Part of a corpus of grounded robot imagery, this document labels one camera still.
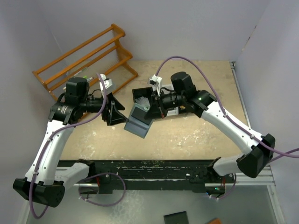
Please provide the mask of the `black card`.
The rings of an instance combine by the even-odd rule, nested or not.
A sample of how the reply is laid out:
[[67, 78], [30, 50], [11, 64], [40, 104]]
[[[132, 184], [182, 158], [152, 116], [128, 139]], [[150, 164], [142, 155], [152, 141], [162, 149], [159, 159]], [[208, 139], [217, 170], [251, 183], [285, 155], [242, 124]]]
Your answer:
[[137, 105], [135, 105], [132, 108], [132, 112], [131, 112], [131, 116], [143, 123], [147, 123], [148, 120], [145, 118], [145, 115], [147, 114], [147, 111], [144, 110], [143, 108], [138, 107]]

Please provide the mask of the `mint green card holder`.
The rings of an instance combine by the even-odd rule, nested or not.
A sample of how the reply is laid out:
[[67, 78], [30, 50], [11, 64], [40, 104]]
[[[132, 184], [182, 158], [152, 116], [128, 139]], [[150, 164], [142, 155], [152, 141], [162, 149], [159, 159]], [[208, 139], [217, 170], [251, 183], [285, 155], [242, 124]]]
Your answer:
[[[134, 103], [133, 104], [133, 107], [137, 105], [138, 107], [142, 108], [140, 105], [138, 105], [137, 103]], [[128, 117], [128, 122], [125, 124], [124, 126], [124, 130], [134, 134], [134, 135], [137, 135], [141, 138], [145, 138], [153, 121], [150, 123], [150, 125], [147, 125], [146, 123], [143, 123], [135, 118], [133, 118], [131, 116], [131, 112], [132, 112], [132, 109], [130, 111], [130, 114], [129, 114], [129, 117]]]

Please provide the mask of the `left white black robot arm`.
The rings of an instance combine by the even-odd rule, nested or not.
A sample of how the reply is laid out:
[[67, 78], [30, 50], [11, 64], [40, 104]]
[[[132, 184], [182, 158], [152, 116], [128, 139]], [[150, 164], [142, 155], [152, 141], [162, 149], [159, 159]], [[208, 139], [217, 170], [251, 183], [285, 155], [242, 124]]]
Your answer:
[[96, 165], [93, 161], [79, 159], [62, 172], [57, 166], [65, 144], [75, 127], [83, 125], [81, 118], [85, 113], [101, 116], [107, 125], [127, 122], [121, 114], [125, 108], [113, 96], [115, 87], [110, 78], [99, 75], [102, 96], [95, 97], [89, 93], [90, 85], [83, 77], [73, 77], [66, 83], [65, 91], [51, 107], [47, 129], [30, 169], [24, 178], [17, 178], [13, 189], [29, 202], [46, 207], [57, 207], [66, 190], [83, 180], [91, 183], [96, 178]]

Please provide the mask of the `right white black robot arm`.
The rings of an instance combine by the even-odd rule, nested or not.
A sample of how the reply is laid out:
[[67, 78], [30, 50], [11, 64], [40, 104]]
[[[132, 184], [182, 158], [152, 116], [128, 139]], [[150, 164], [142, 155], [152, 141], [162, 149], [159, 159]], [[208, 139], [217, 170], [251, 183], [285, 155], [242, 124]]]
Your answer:
[[223, 112], [219, 101], [206, 90], [197, 90], [190, 75], [177, 72], [171, 76], [173, 90], [162, 92], [162, 78], [153, 75], [148, 83], [155, 89], [151, 93], [152, 104], [145, 115], [146, 119], [162, 119], [168, 111], [183, 106], [187, 112], [209, 122], [240, 149], [241, 154], [231, 157], [218, 157], [208, 166], [208, 179], [219, 182], [225, 175], [242, 172], [256, 178], [273, 158], [270, 147], [275, 146], [271, 134], [262, 135], [252, 130], [229, 112]]

